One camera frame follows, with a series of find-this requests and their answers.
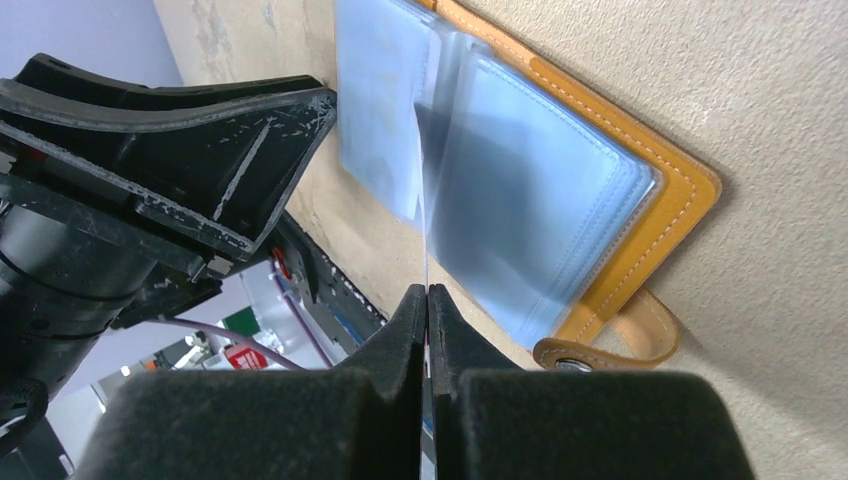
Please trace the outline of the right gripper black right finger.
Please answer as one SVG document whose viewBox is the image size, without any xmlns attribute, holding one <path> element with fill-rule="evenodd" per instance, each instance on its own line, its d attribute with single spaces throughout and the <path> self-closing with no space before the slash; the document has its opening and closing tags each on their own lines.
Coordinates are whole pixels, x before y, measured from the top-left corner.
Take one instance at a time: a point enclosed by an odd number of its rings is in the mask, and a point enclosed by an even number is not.
<svg viewBox="0 0 848 480">
<path fill-rule="evenodd" d="M 432 285 L 428 326 L 440 479 L 750 479 L 730 415 L 675 372 L 524 370 Z"/>
</svg>

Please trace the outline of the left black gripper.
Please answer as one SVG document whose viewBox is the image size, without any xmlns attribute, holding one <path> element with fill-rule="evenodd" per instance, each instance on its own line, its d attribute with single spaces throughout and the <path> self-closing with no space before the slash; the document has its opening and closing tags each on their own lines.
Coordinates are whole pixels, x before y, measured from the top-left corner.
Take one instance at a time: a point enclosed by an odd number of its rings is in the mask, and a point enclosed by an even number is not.
<svg viewBox="0 0 848 480">
<path fill-rule="evenodd" d="M 44 418 L 112 324 L 219 294 L 183 272 L 31 210 L 54 192 L 160 239 L 161 262 L 250 258 L 336 121 L 337 95 L 290 76 L 149 88 L 33 56 L 1 83 L 1 454 Z M 39 187 L 29 201 L 13 184 Z"/>
</svg>

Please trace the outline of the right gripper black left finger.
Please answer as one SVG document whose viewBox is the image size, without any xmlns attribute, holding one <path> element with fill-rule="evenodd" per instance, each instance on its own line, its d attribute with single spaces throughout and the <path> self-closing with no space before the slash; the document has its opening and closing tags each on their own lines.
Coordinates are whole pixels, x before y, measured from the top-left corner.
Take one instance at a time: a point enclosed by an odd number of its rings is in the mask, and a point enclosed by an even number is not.
<svg viewBox="0 0 848 480">
<path fill-rule="evenodd" d="M 426 290 L 328 370 L 176 371 L 126 383 L 80 479 L 415 479 Z"/>
</svg>

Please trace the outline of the orange card holder wallet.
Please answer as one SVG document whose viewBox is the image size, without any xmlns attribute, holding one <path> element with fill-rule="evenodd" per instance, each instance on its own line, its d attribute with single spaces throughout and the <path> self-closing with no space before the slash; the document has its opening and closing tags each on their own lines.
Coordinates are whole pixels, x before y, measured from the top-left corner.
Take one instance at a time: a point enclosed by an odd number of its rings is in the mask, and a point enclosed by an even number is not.
<svg viewBox="0 0 848 480">
<path fill-rule="evenodd" d="M 648 369 L 681 343 L 646 280 L 714 171 L 455 1 L 335 5 L 340 162 L 545 368 Z"/>
</svg>

